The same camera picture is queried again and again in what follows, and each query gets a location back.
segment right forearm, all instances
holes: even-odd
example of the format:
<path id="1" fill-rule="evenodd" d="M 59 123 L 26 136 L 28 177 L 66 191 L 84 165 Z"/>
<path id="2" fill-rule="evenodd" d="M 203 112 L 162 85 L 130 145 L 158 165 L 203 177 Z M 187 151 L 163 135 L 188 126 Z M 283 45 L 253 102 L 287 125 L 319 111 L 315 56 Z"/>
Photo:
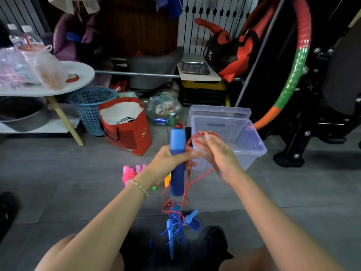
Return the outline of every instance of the right forearm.
<path id="1" fill-rule="evenodd" d="M 263 193 L 250 176 L 240 173 L 233 182 L 233 189 L 280 270 L 343 270 Z"/>

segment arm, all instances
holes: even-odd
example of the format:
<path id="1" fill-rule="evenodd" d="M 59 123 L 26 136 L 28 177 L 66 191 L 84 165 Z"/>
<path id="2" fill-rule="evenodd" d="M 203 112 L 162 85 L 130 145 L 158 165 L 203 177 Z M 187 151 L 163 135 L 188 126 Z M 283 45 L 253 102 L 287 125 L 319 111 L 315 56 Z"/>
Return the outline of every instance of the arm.
<path id="1" fill-rule="evenodd" d="M 280 270 L 344 270 L 263 193 L 228 145 L 209 134 L 197 138 L 195 144 L 208 153 L 220 177 L 233 187 Z"/>
<path id="2" fill-rule="evenodd" d="M 162 182 L 178 164 L 200 155 L 199 151 L 191 151 L 172 156 L 169 145 L 163 146 L 133 180 L 149 189 Z M 142 190 L 129 183 L 42 271 L 110 270 L 144 199 Z"/>

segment wooden table leg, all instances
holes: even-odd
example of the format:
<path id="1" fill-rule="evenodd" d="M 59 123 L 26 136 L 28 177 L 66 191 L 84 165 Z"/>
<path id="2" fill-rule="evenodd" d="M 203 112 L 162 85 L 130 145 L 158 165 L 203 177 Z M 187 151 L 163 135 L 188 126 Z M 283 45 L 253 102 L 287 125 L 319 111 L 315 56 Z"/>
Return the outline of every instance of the wooden table leg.
<path id="1" fill-rule="evenodd" d="M 77 142 L 77 144 L 79 146 L 83 146 L 84 143 L 83 143 L 82 139 L 79 137 L 78 133 L 74 129 L 74 127 L 71 124 L 71 122 L 69 121 L 69 119 L 66 117 L 66 114 L 61 109 L 61 107 L 58 104 L 58 102 L 56 101 L 55 97 L 54 96 L 47 96 L 46 98 L 48 99 L 49 103 L 52 105 L 55 112 L 59 115 L 60 119 L 63 121 L 66 128 L 69 130 L 69 132 L 71 133 L 71 135 L 73 136 L 73 138 Z"/>

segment green can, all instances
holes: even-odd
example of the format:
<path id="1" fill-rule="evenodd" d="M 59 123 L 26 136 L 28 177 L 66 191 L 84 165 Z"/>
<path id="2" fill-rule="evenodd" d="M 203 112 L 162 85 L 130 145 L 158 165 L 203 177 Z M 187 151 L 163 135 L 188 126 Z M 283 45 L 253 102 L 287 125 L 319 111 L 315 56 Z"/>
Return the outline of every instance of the green can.
<path id="1" fill-rule="evenodd" d="M 174 110 L 169 111 L 168 124 L 173 127 L 177 123 L 177 114 Z"/>

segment blue plastic basket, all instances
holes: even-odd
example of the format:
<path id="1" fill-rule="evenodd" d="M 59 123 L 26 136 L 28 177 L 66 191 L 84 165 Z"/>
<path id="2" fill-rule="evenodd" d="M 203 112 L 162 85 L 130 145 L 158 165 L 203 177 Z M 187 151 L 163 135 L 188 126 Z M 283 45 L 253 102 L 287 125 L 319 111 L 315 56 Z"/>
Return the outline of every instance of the blue plastic basket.
<path id="1" fill-rule="evenodd" d="M 72 103 L 89 134 L 103 136 L 99 127 L 98 105 L 117 97 L 117 92 L 106 87 L 84 87 L 69 94 L 67 100 Z"/>

